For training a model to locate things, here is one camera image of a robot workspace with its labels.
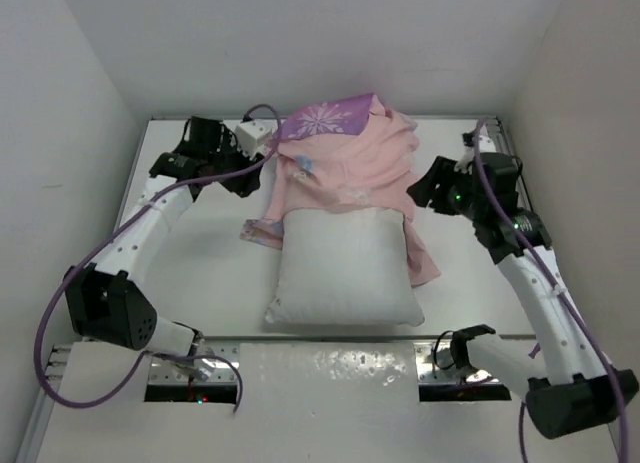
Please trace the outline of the pink princess pillowcase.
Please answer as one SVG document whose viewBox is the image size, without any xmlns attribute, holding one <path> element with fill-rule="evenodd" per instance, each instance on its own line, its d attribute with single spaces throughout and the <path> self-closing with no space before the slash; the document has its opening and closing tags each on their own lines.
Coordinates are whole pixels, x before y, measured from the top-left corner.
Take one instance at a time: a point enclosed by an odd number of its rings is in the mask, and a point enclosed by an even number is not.
<svg viewBox="0 0 640 463">
<path fill-rule="evenodd" d="M 244 223 L 241 239 L 281 248 L 283 218 L 293 210 L 391 209 L 401 215 L 411 285 L 436 279 L 407 193 L 419 179 L 412 171 L 416 128 L 373 93 L 297 110 L 281 127 L 270 205 L 263 218 Z"/>
</svg>

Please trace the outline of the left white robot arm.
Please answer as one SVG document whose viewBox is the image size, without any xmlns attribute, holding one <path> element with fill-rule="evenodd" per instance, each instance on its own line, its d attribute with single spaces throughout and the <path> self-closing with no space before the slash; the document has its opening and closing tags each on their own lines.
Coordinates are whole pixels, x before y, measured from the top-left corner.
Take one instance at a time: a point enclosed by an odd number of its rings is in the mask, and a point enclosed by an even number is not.
<svg viewBox="0 0 640 463">
<path fill-rule="evenodd" d="M 67 273 L 65 298 L 74 331 L 134 351 L 193 355 L 198 331 L 160 317 L 142 291 L 144 279 L 172 228 L 206 185 L 219 182 L 241 198 L 259 188 L 271 138 L 268 124 L 250 117 L 235 128 L 189 118 L 177 146 L 152 165 L 115 236 Z"/>
</svg>

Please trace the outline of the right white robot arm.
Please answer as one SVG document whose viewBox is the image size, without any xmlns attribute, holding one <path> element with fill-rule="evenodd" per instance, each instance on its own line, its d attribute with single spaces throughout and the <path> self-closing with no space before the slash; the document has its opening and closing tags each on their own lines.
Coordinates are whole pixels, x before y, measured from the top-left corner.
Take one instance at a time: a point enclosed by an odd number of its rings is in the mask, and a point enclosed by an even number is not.
<svg viewBox="0 0 640 463">
<path fill-rule="evenodd" d="M 638 393 L 638 380 L 630 369 L 607 370 L 590 344 L 561 283 L 549 233 L 518 203 L 520 166 L 502 153 L 483 153 L 480 161 L 481 168 L 469 164 L 460 171 L 454 160 L 439 156 L 407 192 L 419 207 L 472 222 L 477 241 L 516 293 L 541 357 L 527 357 L 482 324 L 454 331 L 433 362 L 498 379 L 523 401 L 547 439 L 609 424 Z"/>
</svg>

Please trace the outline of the white pillow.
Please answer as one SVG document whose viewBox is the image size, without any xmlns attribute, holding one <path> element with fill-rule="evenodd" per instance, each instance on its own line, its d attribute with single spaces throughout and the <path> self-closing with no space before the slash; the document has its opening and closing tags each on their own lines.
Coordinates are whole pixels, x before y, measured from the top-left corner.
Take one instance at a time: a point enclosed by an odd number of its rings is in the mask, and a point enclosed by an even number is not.
<svg viewBox="0 0 640 463">
<path fill-rule="evenodd" d="M 404 216 L 393 209 L 298 209 L 283 220 L 278 282 L 265 320 L 292 325 L 424 322 L 412 289 Z"/>
</svg>

